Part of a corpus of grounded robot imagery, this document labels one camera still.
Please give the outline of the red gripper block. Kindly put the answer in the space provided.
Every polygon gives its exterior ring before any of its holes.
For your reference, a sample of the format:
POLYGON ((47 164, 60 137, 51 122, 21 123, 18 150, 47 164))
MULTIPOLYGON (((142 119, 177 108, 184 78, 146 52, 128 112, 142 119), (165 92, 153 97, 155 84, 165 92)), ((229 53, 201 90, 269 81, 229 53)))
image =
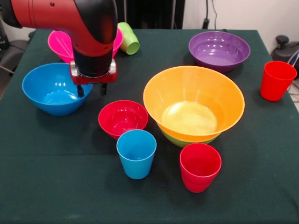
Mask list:
MULTIPOLYGON (((107 94, 107 83, 115 82, 117 79, 117 72, 115 73, 107 73, 101 77, 85 77, 78 73, 77 71, 71 71, 71 79, 74 84, 94 84, 94 83, 102 83, 100 87, 100 93, 102 96, 107 94)), ((81 85, 78 85, 78 97, 84 96, 84 89, 81 85)))

